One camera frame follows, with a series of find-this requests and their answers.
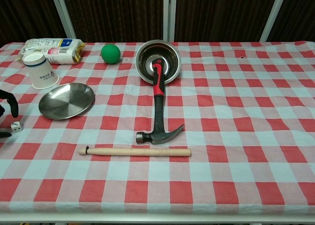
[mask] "stainless steel plate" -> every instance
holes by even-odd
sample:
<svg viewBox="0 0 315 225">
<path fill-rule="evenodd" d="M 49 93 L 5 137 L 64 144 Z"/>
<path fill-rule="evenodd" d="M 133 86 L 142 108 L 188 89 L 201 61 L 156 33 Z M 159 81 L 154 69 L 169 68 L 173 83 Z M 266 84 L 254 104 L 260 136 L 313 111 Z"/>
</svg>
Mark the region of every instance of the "stainless steel plate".
<svg viewBox="0 0 315 225">
<path fill-rule="evenodd" d="M 58 86 L 45 94 L 39 102 L 39 111 L 46 118 L 61 120 L 87 110 L 94 101 L 93 90 L 82 83 Z"/>
</svg>

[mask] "metal frame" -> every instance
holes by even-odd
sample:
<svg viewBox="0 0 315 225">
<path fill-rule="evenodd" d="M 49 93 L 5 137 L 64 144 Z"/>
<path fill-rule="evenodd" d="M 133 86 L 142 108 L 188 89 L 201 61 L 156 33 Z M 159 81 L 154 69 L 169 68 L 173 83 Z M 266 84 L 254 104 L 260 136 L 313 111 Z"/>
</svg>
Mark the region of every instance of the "metal frame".
<svg viewBox="0 0 315 225">
<path fill-rule="evenodd" d="M 144 213 L 1 213 L 2 223 L 167 223 L 167 224 L 212 224 L 212 223 L 287 223 L 314 224 L 315 215 L 193 215 L 193 214 L 144 214 Z"/>
<path fill-rule="evenodd" d="M 170 0 L 163 0 L 163 40 L 169 41 L 169 6 Z"/>
<path fill-rule="evenodd" d="M 274 5 L 272 6 L 272 9 L 270 11 L 268 20 L 267 20 L 265 28 L 264 28 L 264 31 L 261 34 L 261 37 L 259 40 L 260 42 L 266 42 L 267 41 L 268 36 L 270 34 L 270 31 L 272 29 L 272 26 L 274 25 L 276 18 L 277 18 L 277 15 L 279 13 L 279 10 L 281 8 L 283 1 L 284 0 L 275 0 L 274 1 Z"/>
<path fill-rule="evenodd" d="M 75 31 L 64 0 L 54 0 L 54 3 L 67 38 L 75 39 L 76 38 Z"/>
<path fill-rule="evenodd" d="M 267 41 L 273 24 L 277 18 L 283 0 L 275 0 L 270 11 L 265 28 L 261 34 L 260 42 Z M 54 0 L 63 29 L 67 38 L 76 38 L 76 34 L 71 22 L 70 15 L 64 0 Z M 175 20 L 176 20 L 176 0 L 163 0 L 163 40 L 174 42 L 175 37 Z"/>
<path fill-rule="evenodd" d="M 176 0 L 170 0 L 169 11 L 169 42 L 174 42 L 175 37 L 175 19 L 176 19 Z"/>
</svg>

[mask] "white die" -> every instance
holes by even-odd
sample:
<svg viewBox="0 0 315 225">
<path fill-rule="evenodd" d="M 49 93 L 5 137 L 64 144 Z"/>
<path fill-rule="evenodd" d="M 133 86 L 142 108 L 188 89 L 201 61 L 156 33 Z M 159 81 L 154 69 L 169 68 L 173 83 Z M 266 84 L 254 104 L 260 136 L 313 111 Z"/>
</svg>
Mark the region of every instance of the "white die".
<svg viewBox="0 0 315 225">
<path fill-rule="evenodd" d="M 21 123 L 20 122 L 13 122 L 11 124 L 11 129 L 15 132 L 18 132 L 18 131 L 21 131 L 23 130 L 23 127 L 21 126 Z"/>
</svg>

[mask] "table edge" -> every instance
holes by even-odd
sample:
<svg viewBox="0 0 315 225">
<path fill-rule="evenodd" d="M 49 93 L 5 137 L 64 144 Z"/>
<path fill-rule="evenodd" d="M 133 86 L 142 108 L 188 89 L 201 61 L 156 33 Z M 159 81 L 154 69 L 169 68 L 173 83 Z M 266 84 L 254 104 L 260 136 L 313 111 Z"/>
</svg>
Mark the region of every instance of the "table edge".
<svg viewBox="0 0 315 225">
<path fill-rule="evenodd" d="M 1 222 L 89 223 L 314 223 L 315 215 L 190 215 L 141 213 L 0 213 Z"/>
</svg>

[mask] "black tool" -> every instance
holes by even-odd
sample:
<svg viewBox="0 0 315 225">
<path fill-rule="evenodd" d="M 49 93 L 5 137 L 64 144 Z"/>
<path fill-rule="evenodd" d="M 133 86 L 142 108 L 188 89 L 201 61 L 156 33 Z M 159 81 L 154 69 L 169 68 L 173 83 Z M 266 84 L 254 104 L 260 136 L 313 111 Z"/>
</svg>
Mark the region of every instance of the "black tool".
<svg viewBox="0 0 315 225">
<path fill-rule="evenodd" d="M 175 138 L 183 129 L 184 125 L 181 125 L 174 131 L 165 132 L 163 121 L 163 104 L 164 104 L 164 60 L 162 58 L 152 61 L 152 67 L 154 70 L 153 79 L 153 93 L 154 93 L 154 129 L 151 133 L 145 133 L 143 131 L 137 132 L 136 142 L 144 143 L 151 142 L 152 144 L 163 144 Z"/>
<path fill-rule="evenodd" d="M 16 98 L 13 94 L 0 90 L 0 99 L 6 99 L 10 104 L 11 114 L 14 118 L 17 118 L 19 115 L 19 105 L 16 101 Z M 4 108 L 0 105 L 0 117 L 4 114 Z M 10 137 L 11 133 L 9 132 L 0 132 L 0 138 Z"/>
</svg>

